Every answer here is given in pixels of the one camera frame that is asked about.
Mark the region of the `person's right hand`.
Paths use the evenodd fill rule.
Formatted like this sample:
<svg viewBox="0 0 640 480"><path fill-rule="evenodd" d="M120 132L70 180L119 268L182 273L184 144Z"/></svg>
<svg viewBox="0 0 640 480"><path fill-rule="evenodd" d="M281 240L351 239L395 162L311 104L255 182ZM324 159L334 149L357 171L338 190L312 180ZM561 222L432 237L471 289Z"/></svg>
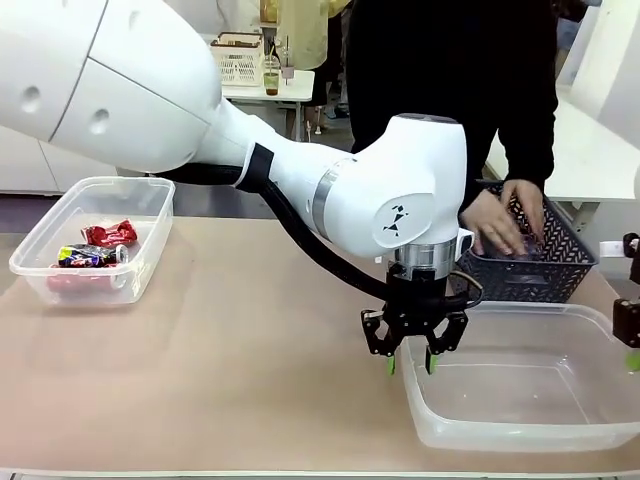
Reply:
<svg viewBox="0 0 640 480"><path fill-rule="evenodd" d="M464 226L476 236L474 250L484 253L481 238L488 240L505 255L526 253L519 229L506 208L491 193L482 191L461 213Z"/></svg>

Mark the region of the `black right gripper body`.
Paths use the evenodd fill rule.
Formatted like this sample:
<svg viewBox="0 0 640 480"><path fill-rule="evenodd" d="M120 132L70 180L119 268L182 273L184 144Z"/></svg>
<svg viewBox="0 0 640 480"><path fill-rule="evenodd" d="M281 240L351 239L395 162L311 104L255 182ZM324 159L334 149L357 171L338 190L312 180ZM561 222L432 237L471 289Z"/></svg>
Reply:
<svg viewBox="0 0 640 480"><path fill-rule="evenodd" d="M639 347L639 298L614 301L612 333L626 346Z"/></svg>

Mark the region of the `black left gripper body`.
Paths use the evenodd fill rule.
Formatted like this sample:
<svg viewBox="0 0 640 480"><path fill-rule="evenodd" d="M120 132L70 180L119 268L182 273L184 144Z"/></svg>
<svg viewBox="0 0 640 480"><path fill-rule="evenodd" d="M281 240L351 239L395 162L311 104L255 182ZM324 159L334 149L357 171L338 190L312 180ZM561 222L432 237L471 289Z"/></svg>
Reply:
<svg viewBox="0 0 640 480"><path fill-rule="evenodd" d="M441 321L441 304L446 296L447 279L436 279L434 270L418 270L409 279L407 269L392 264L386 273L388 295L383 320L388 329L384 340L399 345L405 336L421 335L425 324L435 327Z"/></svg>

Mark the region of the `person's left hand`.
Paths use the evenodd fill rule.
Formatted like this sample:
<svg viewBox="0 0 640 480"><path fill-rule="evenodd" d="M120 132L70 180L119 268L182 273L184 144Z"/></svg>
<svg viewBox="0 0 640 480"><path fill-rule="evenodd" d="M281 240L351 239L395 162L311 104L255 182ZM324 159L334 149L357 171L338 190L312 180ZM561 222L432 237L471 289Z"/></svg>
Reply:
<svg viewBox="0 0 640 480"><path fill-rule="evenodd" d="M503 184L501 202L509 206L515 196L524 212L532 234L540 242L544 242L544 200L542 191L527 180L512 179Z"/></svg>

